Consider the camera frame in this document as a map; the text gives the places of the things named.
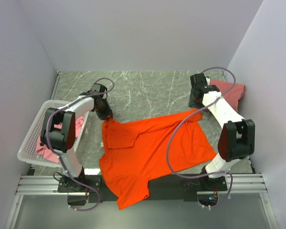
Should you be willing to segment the orange polo shirt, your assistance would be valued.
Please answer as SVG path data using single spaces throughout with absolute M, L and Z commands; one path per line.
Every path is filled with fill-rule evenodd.
M 104 154 L 99 160 L 102 176 L 157 179 L 212 160 L 216 153 L 199 120 L 189 110 L 177 114 L 120 123 L 112 118 L 102 124 Z

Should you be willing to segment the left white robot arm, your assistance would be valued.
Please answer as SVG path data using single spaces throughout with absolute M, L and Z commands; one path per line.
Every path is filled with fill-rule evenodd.
M 113 117 L 107 101 L 107 93 L 113 88 L 94 83 L 90 90 L 60 108 L 48 108 L 45 112 L 40 141 L 54 153 L 63 169 L 63 177 L 70 188 L 82 191 L 87 185 L 84 169 L 74 150 L 76 121 L 87 112 L 95 112 L 102 121 Z

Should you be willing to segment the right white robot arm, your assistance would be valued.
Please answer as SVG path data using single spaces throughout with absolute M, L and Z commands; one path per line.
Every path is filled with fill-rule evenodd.
M 203 73 L 190 76 L 190 98 L 202 108 L 207 108 L 219 123 L 222 131 L 219 137 L 218 153 L 203 167 L 199 178 L 204 190 L 211 190 L 221 184 L 230 168 L 240 160 L 252 155 L 255 150 L 255 123 L 239 115 L 224 99 L 215 85 L 211 85 Z

